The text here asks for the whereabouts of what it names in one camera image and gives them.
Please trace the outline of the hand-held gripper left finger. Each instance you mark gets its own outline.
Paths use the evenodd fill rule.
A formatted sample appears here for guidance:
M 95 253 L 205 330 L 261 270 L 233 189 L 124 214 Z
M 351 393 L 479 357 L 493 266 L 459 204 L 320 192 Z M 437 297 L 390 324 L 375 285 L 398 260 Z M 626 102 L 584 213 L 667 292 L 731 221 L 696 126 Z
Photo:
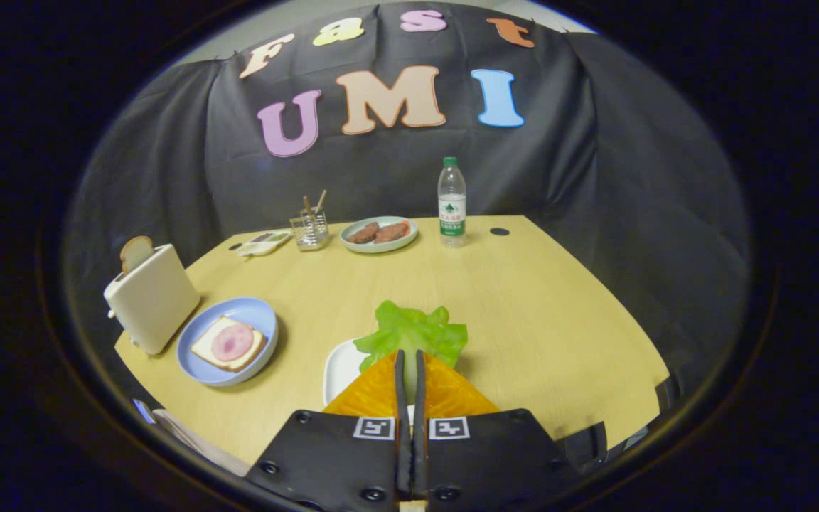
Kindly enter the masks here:
M 412 433 L 403 383 L 405 353 L 383 360 L 389 415 L 296 410 L 246 480 L 318 511 L 397 511 L 412 493 Z

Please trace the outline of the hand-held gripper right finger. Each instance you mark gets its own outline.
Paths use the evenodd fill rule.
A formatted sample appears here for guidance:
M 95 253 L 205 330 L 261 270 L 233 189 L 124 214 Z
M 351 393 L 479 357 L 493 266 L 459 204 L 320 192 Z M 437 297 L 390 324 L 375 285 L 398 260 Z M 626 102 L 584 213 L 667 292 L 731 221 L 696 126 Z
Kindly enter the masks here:
M 429 414 L 436 359 L 415 357 L 413 495 L 427 511 L 535 511 L 581 479 L 529 410 Z

